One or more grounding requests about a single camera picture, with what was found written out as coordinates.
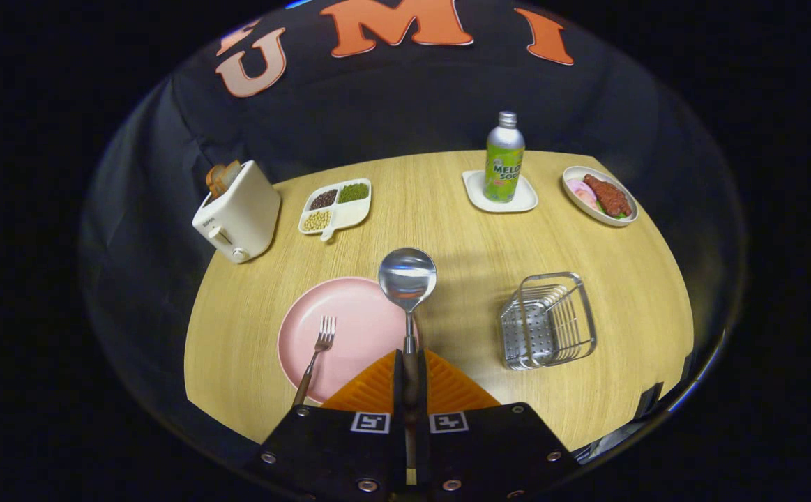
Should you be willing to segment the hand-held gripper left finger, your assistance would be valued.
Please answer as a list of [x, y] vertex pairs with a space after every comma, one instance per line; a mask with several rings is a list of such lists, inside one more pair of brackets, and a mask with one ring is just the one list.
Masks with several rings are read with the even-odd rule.
[[402, 352], [384, 356], [390, 412], [294, 406], [245, 471], [297, 501], [388, 501], [406, 485]]

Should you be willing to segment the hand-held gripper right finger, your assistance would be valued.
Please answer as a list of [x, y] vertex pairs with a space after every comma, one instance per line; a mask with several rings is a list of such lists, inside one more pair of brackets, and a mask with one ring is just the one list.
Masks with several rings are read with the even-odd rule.
[[428, 350], [419, 365], [418, 488], [427, 501], [529, 501], [581, 465], [526, 402], [498, 403]]

